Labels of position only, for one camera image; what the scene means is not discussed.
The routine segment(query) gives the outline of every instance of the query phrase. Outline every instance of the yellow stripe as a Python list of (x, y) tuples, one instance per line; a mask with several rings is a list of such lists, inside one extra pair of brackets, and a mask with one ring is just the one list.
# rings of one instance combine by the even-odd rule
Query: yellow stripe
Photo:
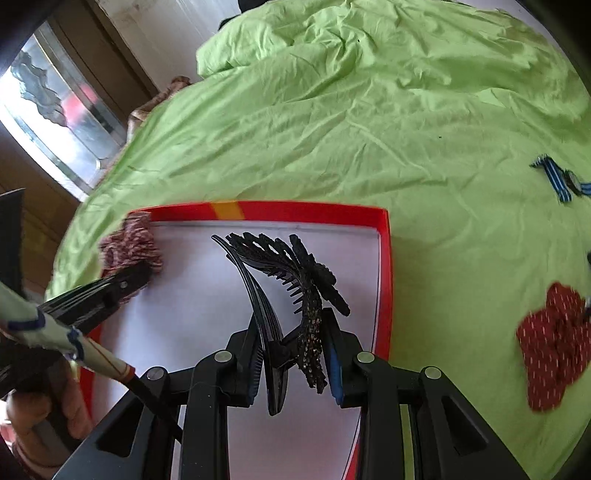
[(213, 202), (212, 208), (218, 220), (245, 220), (238, 202)]

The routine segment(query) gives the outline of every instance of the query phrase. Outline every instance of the green bedsheet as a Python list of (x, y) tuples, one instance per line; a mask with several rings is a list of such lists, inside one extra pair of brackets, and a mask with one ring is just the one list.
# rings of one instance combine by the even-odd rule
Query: green bedsheet
[(591, 417), (591, 374), (533, 413), (515, 328), (555, 280), (591, 293), (591, 202), (559, 204), (546, 152), (591, 180), (589, 95), (542, 36), (434, 0), (278, 0), (198, 52), (205, 78), (158, 107), (81, 205), (48, 296), (99, 274), (132, 209), (222, 199), (390, 213), (391, 361), (438, 365), (532, 479)]

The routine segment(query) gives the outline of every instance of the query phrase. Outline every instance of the black hair clip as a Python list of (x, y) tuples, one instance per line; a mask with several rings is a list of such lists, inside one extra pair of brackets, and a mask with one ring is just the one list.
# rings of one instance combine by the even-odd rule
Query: black hair clip
[(269, 415), (278, 414), (283, 408), (285, 394), (287, 393), (287, 368), (273, 365), (271, 358), (271, 342), (280, 342), (283, 340), (283, 333), (279, 320), (273, 311), (271, 303), (263, 292), (256, 279), (246, 269), (240, 256), (234, 249), (217, 235), (213, 235), (215, 240), (227, 253), (228, 259), (236, 266), (242, 281), (248, 292), (252, 305), (252, 318), (256, 324), (258, 339), (255, 340), (255, 355), (251, 359), (248, 371), (251, 378), (248, 383), (249, 402), (252, 405), (258, 392), (261, 371), (265, 367), (265, 381), (267, 383), (267, 405)]
[(297, 337), (297, 364), (310, 388), (316, 387), (317, 392), (322, 393), (326, 386), (320, 363), (322, 298), (342, 315), (350, 314), (347, 302), (335, 288), (335, 276), (307, 252), (297, 235), (290, 235), (291, 247), (280, 238), (272, 240), (263, 234), (256, 237), (249, 232), (243, 236), (231, 233), (226, 239), (246, 265), (282, 280), (284, 285), (290, 284), (287, 290), (294, 290), (291, 297), (299, 295), (294, 300), (294, 304), (301, 303), (295, 313), (302, 314)]

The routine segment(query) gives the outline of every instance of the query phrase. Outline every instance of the blue striped ribbon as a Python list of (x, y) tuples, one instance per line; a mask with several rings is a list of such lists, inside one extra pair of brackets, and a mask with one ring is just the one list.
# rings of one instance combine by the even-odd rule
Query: blue striped ribbon
[(573, 200), (573, 196), (570, 194), (569, 189), (562, 178), (563, 170), (556, 164), (554, 160), (552, 160), (552, 158), (550, 158), (548, 155), (540, 155), (535, 160), (535, 162), (530, 165), (530, 167), (544, 167), (544, 171), (548, 176), (548, 180), (558, 195), (558, 200), (560, 200), (562, 203), (568, 203)]

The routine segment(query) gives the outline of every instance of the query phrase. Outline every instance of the red cloth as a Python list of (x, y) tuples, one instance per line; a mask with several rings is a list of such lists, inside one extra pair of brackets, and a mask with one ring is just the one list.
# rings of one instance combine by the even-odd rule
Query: red cloth
[(101, 277), (114, 275), (125, 267), (135, 265), (140, 260), (146, 260), (154, 273), (162, 270), (162, 257), (150, 231), (150, 214), (148, 212), (130, 213), (123, 220), (121, 229), (100, 241), (99, 248), (103, 254)]
[(545, 308), (530, 313), (517, 329), (527, 370), (527, 399), (532, 410), (557, 407), (566, 387), (591, 360), (591, 323), (583, 318), (585, 299), (554, 283)]

